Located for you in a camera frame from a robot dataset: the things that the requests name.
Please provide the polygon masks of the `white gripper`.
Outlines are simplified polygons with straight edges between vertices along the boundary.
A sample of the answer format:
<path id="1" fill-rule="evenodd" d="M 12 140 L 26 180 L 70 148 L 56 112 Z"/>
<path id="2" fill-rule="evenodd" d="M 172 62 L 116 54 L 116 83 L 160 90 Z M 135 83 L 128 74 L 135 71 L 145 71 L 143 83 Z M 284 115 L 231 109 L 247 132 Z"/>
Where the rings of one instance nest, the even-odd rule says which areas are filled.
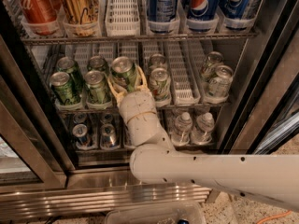
<path id="1" fill-rule="evenodd" d="M 157 113 L 156 104 L 151 92 L 148 91 L 148 82 L 142 68 L 137 65 L 135 70 L 135 92 L 129 94 L 125 88 L 113 82 L 112 76 L 107 78 L 108 86 L 125 123 L 141 114 Z"/>

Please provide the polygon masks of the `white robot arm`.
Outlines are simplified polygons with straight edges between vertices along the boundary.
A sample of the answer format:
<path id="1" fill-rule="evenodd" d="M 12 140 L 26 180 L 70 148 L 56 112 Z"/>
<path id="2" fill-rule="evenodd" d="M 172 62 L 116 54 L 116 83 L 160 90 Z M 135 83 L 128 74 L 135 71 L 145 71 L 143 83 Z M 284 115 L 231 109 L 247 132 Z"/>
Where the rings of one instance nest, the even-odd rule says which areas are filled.
<path id="1" fill-rule="evenodd" d="M 177 151 L 159 121 L 143 70 L 136 70 L 142 83 L 132 92 L 107 80 L 135 148 L 130 170 L 136 179 L 147 184 L 190 183 L 299 211 L 298 156 Z"/>

